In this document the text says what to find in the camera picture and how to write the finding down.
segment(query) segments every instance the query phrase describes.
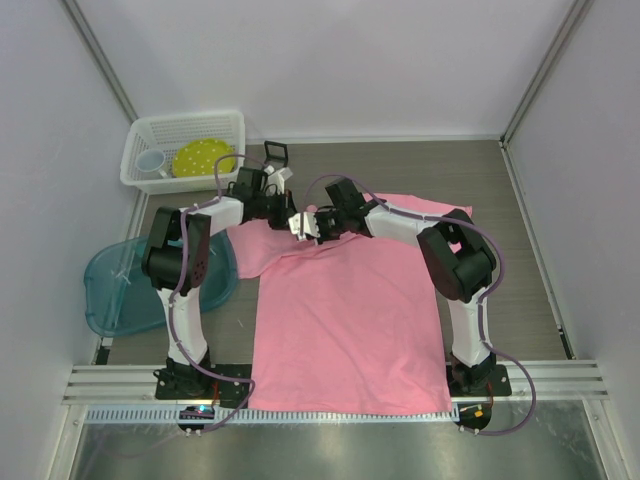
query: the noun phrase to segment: white panel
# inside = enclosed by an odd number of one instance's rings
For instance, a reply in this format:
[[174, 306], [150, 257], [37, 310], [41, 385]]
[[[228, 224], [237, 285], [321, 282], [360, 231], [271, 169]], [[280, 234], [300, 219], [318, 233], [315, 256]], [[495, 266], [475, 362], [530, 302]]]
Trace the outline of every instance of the white panel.
[[639, 18], [637, 0], [595, 2], [512, 144], [569, 338], [598, 360], [636, 455]]
[[74, 363], [84, 268], [120, 239], [128, 123], [56, 2], [0, 7], [0, 478], [43, 478]]
[[264, 137], [500, 134], [571, 0], [81, 0], [140, 116]]

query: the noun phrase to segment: blue plastic tub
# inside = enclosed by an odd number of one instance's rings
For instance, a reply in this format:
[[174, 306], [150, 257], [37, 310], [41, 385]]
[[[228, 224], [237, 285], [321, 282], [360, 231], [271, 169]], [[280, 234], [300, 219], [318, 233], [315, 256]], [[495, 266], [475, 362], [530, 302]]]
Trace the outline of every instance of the blue plastic tub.
[[[85, 316], [91, 330], [120, 337], [165, 325], [164, 310], [151, 280], [142, 273], [147, 238], [138, 237], [105, 248], [87, 265]], [[225, 232], [211, 237], [209, 269], [200, 287], [200, 311], [226, 302], [238, 283], [236, 258]]]

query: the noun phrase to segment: pink t-shirt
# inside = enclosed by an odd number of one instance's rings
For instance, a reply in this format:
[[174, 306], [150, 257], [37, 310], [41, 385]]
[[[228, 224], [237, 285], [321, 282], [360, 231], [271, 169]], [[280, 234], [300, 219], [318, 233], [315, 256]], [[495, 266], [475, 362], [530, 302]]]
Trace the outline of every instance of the pink t-shirt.
[[[423, 213], [456, 208], [380, 196]], [[354, 234], [316, 246], [264, 220], [227, 232], [239, 277], [260, 276], [251, 408], [382, 415], [451, 409], [435, 291], [418, 248]]]

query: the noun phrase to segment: laundry basket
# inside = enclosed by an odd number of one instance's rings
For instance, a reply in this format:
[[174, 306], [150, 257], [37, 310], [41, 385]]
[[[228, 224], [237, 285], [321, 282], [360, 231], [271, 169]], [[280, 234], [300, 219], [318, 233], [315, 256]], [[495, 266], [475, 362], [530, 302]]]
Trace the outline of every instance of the laundry basket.
[[[138, 155], [145, 150], [158, 149], [165, 154], [168, 170], [175, 154], [193, 140], [218, 138], [224, 140], [236, 153], [245, 152], [244, 117], [234, 110], [184, 115], [146, 117], [136, 120], [127, 136], [120, 164], [120, 181], [138, 187], [149, 195], [161, 193], [211, 190], [216, 187], [215, 177], [160, 178], [157, 173], [143, 173], [135, 166]], [[220, 174], [223, 187], [235, 180], [243, 159], [236, 161], [232, 172]]]

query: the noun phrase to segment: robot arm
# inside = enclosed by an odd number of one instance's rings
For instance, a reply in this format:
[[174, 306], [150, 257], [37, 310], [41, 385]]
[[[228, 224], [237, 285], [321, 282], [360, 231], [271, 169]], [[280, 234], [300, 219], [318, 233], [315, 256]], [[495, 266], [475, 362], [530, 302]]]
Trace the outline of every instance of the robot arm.
[[[317, 243], [335, 240], [345, 232], [369, 237], [386, 237], [418, 246], [436, 289], [449, 302], [454, 331], [452, 376], [467, 393], [484, 389], [496, 365], [495, 355], [485, 347], [478, 327], [477, 300], [491, 284], [496, 261], [482, 238], [475, 232], [441, 221], [424, 220], [424, 214], [366, 202], [353, 183], [341, 179], [326, 189], [333, 208], [315, 213], [297, 213], [284, 182], [291, 176], [285, 166], [257, 170], [240, 168], [237, 181], [216, 204], [187, 217], [189, 258], [186, 281], [176, 296], [173, 317], [177, 336], [189, 356], [205, 369], [211, 368], [209, 350], [202, 334], [199, 287], [208, 263], [209, 237], [252, 219], [267, 219], [271, 228], [289, 229], [299, 239]], [[471, 223], [461, 210], [444, 217]], [[158, 290], [168, 317], [169, 295], [178, 285], [181, 273], [180, 210], [160, 208], [151, 229], [143, 258], [143, 272]], [[453, 252], [450, 245], [460, 244]], [[484, 315], [485, 332], [486, 310]], [[210, 380], [191, 367], [170, 337], [167, 368], [156, 372], [158, 399], [202, 398], [208, 396]]]
[[[462, 210], [447, 215], [429, 215], [365, 201], [351, 180], [341, 178], [326, 187], [334, 208], [298, 213], [289, 220], [291, 233], [317, 243], [335, 240], [347, 231], [368, 237], [384, 237], [419, 247], [435, 288], [447, 298], [454, 340], [452, 375], [461, 388], [484, 388], [496, 364], [483, 342], [478, 324], [478, 299], [491, 284], [496, 260], [482, 237], [446, 218], [473, 223]], [[304, 215], [304, 232], [301, 216]], [[443, 221], [425, 220], [424, 217]], [[452, 245], [459, 245], [454, 252]], [[486, 299], [482, 302], [484, 332], [487, 328]]]

